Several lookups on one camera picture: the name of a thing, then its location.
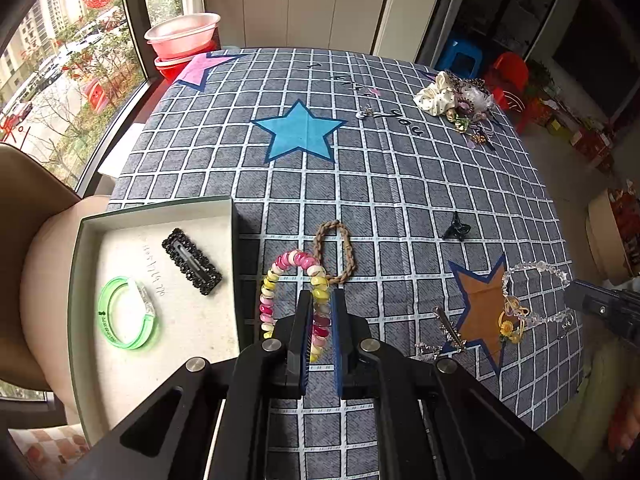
cardboard box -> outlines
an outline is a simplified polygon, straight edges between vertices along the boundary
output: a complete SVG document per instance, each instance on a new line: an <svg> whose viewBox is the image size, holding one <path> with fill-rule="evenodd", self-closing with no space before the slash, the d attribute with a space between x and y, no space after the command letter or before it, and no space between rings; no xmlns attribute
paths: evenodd
<svg viewBox="0 0 640 480"><path fill-rule="evenodd" d="M243 321L236 309L235 222L229 197L163 202L82 220L69 285L68 343L76 405L90 444L191 357L219 362L238 356ZM208 296L199 293L161 247L175 227L222 273ZM144 285L156 310L154 332L136 350L113 347L98 327L98 296L115 276ZM123 315L119 302L117 311L115 317L139 326L140 313L128 316L125 309ZM126 341L126 323L112 321Z"/></svg>

gray grid tablecloth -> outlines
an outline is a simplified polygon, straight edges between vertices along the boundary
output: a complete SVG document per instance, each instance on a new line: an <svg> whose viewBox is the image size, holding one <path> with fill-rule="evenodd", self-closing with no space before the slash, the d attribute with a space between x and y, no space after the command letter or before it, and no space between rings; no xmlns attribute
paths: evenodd
<svg viewBox="0 0 640 480"><path fill-rule="evenodd" d="M310 249L319 223L334 218L349 227L358 263L344 285L349 311L367 317L372 334L404 354L415 354L416 342L444 341L434 306L444 306L452 322L462 312L449 261L487 274L505 253L508 266L545 260L570 272L554 205L504 116L497 115L501 126L494 128L496 151L470 150L449 123L415 107L413 95L430 82L423 66L327 50L240 52L248 55L215 67L203 92L180 83L168 89L109 209L231 195L241 216L240 304L250 333L261 275L284 250ZM380 95L360 95L366 89L356 95L331 79L340 74ZM250 120L280 116L297 99L316 116L347 121L330 136L335 164L300 151L264 163L271 136ZM397 108L422 133L411 134L396 118L357 119L366 106ZM463 244L439 237L454 209L472 225ZM335 236L327 238L324 254L328 271L341 272ZM549 274L534 270L515 278L514 293L524 304L547 315L563 308L559 282ZM285 274L276 317L292 313L307 285L301 272ZM538 428L582 379L581 337L581 326L560 339L556 324L529 330L519 345L506 346L499 376L479 347L455 358ZM270 478L376 478L372 403L340 402L332 370L329 348L311 367L304 399L274 405Z"/></svg>

black beaded hair clip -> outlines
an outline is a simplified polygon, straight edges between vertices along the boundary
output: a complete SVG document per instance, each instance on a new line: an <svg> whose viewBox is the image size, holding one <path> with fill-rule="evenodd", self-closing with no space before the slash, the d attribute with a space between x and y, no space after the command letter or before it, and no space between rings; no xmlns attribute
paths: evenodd
<svg viewBox="0 0 640 480"><path fill-rule="evenodd" d="M222 280L222 274L179 227L162 241L162 247L203 296Z"/></svg>

beige chair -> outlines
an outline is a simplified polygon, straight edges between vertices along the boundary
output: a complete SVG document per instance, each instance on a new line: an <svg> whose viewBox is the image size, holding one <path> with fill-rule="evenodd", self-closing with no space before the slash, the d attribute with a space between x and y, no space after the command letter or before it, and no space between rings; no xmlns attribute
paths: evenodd
<svg viewBox="0 0 640 480"><path fill-rule="evenodd" d="M66 341L69 272L84 200L31 157L0 144L0 379L52 390L77 413Z"/></svg>

green bangle bracelet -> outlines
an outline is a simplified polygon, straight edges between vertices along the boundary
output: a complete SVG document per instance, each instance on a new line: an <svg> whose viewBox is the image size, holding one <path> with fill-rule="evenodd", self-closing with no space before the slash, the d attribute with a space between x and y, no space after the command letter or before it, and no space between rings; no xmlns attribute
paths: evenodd
<svg viewBox="0 0 640 480"><path fill-rule="evenodd" d="M133 341L123 343L113 333L109 317L112 303L111 300L113 299L116 291L127 285L145 305L145 315L142 317L142 326L140 327L138 335L133 339ZM125 276L113 278L104 285L100 291L100 297L98 298L97 315L98 325L100 326L100 330L104 334L105 338L107 338L107 341L116 348L123 348L125 350L140 348L144 343L146 343L146 340L149 339L151 331L153 330L154 321L156 320L156 311L154 310L144 287L138 285L132 278L126 278Z"/></svg>

